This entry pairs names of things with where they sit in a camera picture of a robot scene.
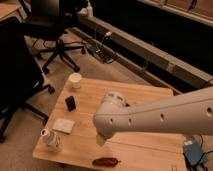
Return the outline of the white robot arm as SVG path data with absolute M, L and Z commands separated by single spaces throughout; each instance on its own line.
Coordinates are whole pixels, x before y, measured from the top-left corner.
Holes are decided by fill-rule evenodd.
M 100 146 L 117 132 L 213 135 L 213 87 L 131 106 L 121 93 L 109 91 L 93 115 L 93 124 Z

